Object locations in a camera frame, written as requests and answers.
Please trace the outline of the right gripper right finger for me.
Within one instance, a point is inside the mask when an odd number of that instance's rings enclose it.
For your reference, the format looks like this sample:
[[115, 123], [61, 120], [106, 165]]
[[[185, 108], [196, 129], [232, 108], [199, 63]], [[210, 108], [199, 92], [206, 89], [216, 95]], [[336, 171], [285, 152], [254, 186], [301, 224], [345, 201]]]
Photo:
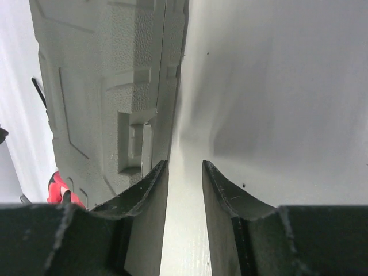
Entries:
[[270, 206], [210, 161], [202, 186], [213, 275], [366, 275], [367, 207]]

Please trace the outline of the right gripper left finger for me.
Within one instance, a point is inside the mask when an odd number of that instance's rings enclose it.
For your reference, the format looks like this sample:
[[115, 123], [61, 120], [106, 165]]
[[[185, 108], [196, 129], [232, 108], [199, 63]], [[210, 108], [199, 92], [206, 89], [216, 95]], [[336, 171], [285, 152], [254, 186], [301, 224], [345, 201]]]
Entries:
[[77, 204], [1, 205], [2, 275], [158, 275], [168, 163], [116, 197]]

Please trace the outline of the grey plastic tool case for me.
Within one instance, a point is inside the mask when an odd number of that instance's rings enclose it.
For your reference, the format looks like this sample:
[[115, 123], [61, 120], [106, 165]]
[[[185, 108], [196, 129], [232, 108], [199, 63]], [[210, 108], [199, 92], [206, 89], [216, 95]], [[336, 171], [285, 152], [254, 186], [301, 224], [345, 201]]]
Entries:
[[185, 1], [31, 1], [56, 165], [91, 209], [168, 159]]

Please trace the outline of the pink handle bit screwdriver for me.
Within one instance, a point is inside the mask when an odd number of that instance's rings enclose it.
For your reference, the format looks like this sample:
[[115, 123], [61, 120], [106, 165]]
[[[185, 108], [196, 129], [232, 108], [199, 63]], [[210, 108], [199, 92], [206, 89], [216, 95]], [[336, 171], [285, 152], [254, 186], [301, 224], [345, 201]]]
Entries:
[[44, 96], [43, 92], [41, 91], [41, 88], [40, 88], [36, 78], [32, 77], [31, 81], [32, 81], [32, 83], [33, 83], [33, 85], [34, 85], [34, 87], [35, 87], [35, 89], [36, 89], [43, 105], [45, 106], [45, 109], [47, 109], [47, 103], [46, 103], [46, 100], [45, 100], [45, 96]]

